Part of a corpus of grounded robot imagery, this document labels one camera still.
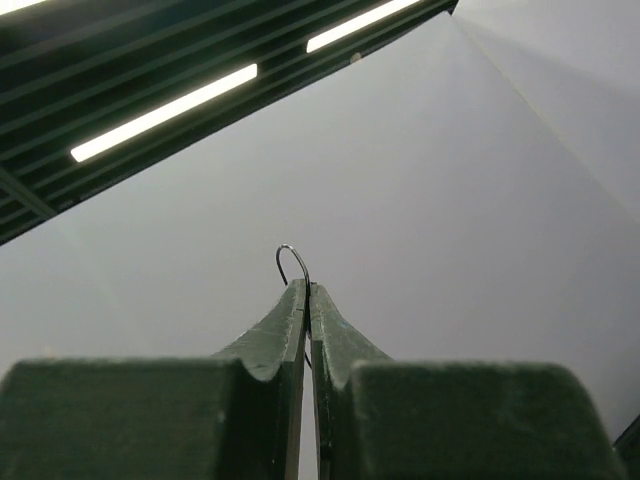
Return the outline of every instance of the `ceiling light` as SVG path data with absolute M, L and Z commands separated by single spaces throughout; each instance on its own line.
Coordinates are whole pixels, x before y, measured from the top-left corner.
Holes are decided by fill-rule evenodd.
M 335 42 L 336 40 L 341 39 L 342 37 L 346 37 L 347 35 L 360 30 L 372 23 L 377 22 L 378 20 L 382 20 L 389 15 L 392 15 L 404 8 L 407 8 L 414 3 L 418 3 L 421 0 L 392 0 L 391 2 L 385 3 L 373 10 L 369 10 L 367 13 L 363 13 L 362 15 L 357 16 L 345 22 L 337 27 L 332 28 L 320 35 L 313 37 L 311 40 L 307 42 L 307 53 L 311 53 L 319 48 L 328 45 L 329 43 Z
M 83 162 L 257 76 L 258 65 L 254 63 L 72 149 L 71 156 Z
M 0 15 L 30 7 L 31 5 L 44 1 L 46 0 L 0 0 Z

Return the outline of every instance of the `dark ceiling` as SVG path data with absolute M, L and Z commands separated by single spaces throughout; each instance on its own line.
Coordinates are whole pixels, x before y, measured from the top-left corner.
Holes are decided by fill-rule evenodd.
M 457 0 L 422 0 L 317 52 L 375 0 L 51 0 L 0 16 L 0 245 L 349 64 Z M 70 149 L 212 79 L 258 78 L 91 160 Z

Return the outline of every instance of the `slatted ceiling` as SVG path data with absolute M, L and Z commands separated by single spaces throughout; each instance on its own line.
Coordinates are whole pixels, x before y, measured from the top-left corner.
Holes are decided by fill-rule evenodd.
M 422 0 L 306 53 L 310 37 L 381 3 L 49 0 L 0 16 L 0 166 L 11 184 L 0 190 L 0 244 L 348 65 L 353 53 L 366 55 L 452 10 L 456 0 Z M 251 63 L 259 75 L 249 83 L 86 162 L 72 159 L 71 148 Z

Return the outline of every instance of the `fluorescent light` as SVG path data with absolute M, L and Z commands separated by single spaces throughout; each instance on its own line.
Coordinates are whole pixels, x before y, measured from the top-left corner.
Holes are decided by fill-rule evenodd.
M 307 42 L 307 53 L 311 53 L 319 48 L 335 42 L 336 40 L 346 37 L 347 35 L 360 30 L 372 23 L 382 20 L 389 15 L 392 15 L 404 8 L 407 8 L 414 3 L 418 3 L 421 0 L 392 0 L 391 2 L 380 5 L 373 10 L 369 10 L 367 13 L 357 16 L 345 22 L 337 27 L 332 28 L 320 35 L 313 37 Z
M 21 8 L 27 8 L 44 1 L 46 0 L 0 0 L 0 15 L 20 10 Z
M 71 155 L 83 162 L 257 76 L 258 65 L 254 63 L 72 149 Z

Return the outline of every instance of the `white panel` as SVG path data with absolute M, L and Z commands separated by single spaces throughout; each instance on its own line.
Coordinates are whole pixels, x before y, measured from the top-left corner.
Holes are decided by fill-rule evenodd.
M 0 249 L 1 363 L 213 352 L 281 242 L 393 356 L 557 361 L 638 413 L 640 228 L 448 15 Z
M 640 2 L 462 0 L 455 15 L 640 220 Z

